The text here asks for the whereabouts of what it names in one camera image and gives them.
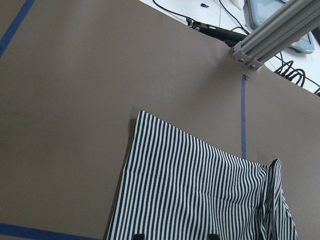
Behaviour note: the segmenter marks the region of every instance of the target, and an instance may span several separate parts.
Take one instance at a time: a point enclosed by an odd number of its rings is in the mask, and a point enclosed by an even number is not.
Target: brown cardboard surface
[[[280,157],[298,233],[320,237],[320,99],[224,43],[139,1],[42,0],[0,73],[0,223],[101,239],[139,110],[241,156],[246,74],[247,158]]]

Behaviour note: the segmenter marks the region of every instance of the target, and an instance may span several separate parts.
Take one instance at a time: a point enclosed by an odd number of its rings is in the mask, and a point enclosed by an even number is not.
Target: black clip
[[[145,235],[144,234],[135,234],[133,236],[133,240],[145,240]]]
[[[206,8],[206,9],[209,7],[209,6],[208,6],[207,4],[205,4],[205,3],[201,3],[200,6],[203,7],[203,8]]]
[[[185,20],[188,23],[188,26],[192,27],[192,20],[190,19],[190,17],[187,17]]]
[[[218,234],[208,234],[207,240],[220,240],[220,237]]]

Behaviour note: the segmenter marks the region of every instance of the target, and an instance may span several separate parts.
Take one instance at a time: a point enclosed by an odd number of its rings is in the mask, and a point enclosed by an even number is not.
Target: wire
[[[223,7],[223,9],[224,9],[231,17],[233,17],[233,18],[237,21],[237,23],[240,25],[240,27],[243,29],[243,31],[244,31],[247,35],[249,35],[250,33],[244,28],[244,26],[242,26],[242,24],[239,22],[239,20],[238,20],[235,16],[233,16],[231,12],[228,11],[228,9],[225,7],[225,5],[222,4],[221,0],[219,0],[219,3],[220,3],[221,6]]]
[[[182,14],[180,14],[180,13],[177,13],[177,12],[174,12],[174,11],[171,11],[171,10],[168,10],[168,9],[164,8],[163,6],[161,6],[161,5],[159,5],[158,3],[156,3],[156,1],[155,1],[155,0],[152,0],[152,1],[153,1],[153,3],[154,3],[155,5],[157,5],[159,8],[161,8],[161,9],[163,9],[163,10],[165,10],[165,11],[169,12],[169,13],[172,13],[172,14],[178,15],[178,16],[180,16],[180,17],[189,18],[189,19],[191,19],[192,21],[196,21],[196,20],[192,19],[192,18],[191,18],[191,17],[189,17],[189,16],[182,15]]]
[[[317,94],[317,93],[320,92],[320,85],[319,85],[318,83],[316,83],[315,81],[311,80],[310,78],[306,77],[306,73],[305,73],[305,71],[304,71],[303,69],[301,69],[301,68],[298,68],[298,69],[293,68],[292,65],[293,65],[294,61],[292,61],[292,60],[285,62],[284,59],[283,59],[283,56],[282,56],[282,53],[281,53],[281,52],[280,52],[280,56],[281,56],[281,58],[278,57],[277,55],[275,55],[275,57],[282,62],[281,67],[279,67],[276,71],[274,71],[276,74],[278,74],[278,75],[280,75],[280,76],[288,79],[289,81],[292,81],[293,78],[295,78],[295,77],[297,77],[297,76],[299,76],[299,78],[300,78],[300,76],[302,76],[301,87],[302,87],[303,84],[305,83],[304,80],[307,79],[307,80],[309,80],[310,82],[312,82],[313,84],[315,84],[315,85],[317,85],[317,86],[319,87],[319,88],[314,92],[314,94]],[[283,69],[285,66],[288,66],[288,68],[286,69],[286,71],[284,71],[283,73],[281,73],[282,69]]]
[[[236,27],[232,28],[230,31],[233,31],[235,29],[241,29],[242,31],[245,32],[245,30],[241,26],[236,26]]]

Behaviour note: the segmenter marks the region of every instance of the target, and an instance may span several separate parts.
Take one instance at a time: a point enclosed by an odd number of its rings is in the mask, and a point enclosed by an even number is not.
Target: striped fabric
[[[280,170],[140,111],[107,239],[297,240]]]

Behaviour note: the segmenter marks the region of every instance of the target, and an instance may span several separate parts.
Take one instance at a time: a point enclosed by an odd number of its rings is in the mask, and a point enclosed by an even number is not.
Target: blue painter's tape
[[[4,223],[0,223],[0,235],[33,240],[100,240],[91,237],[76,236]]]
[[[242,76],[241,83],[241,154],[246,159],[246,81],[247,76]]]
[[[17,32],[19,26],[21,25],[21,23],[25,19],[28,11],[30,10],[30,8],[32,7],[34,2],[35,2],[35,0],[26,0],[24,2],[23,6],[21,7],[21,9],[18,12],[18,14],[16,15],[16,17],[14,18],[13,22],[11,23],[11,25],[9,26],[9,28],[6,30],[5,34],[1,38],[1,40],[0,40],[0,58],[4,54],[11,39],[14,37],[15,33]]]

